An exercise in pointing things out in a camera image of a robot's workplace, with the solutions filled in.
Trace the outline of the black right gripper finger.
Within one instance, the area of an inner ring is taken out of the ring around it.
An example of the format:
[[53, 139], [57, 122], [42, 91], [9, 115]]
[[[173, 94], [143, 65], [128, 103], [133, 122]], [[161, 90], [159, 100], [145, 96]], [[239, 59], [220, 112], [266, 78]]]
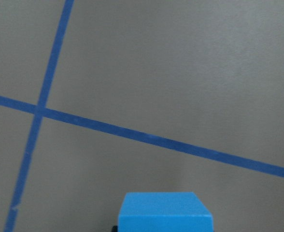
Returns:
[[118, 232], [118, 226], [114, 225], [111, 229], [111, 232]]

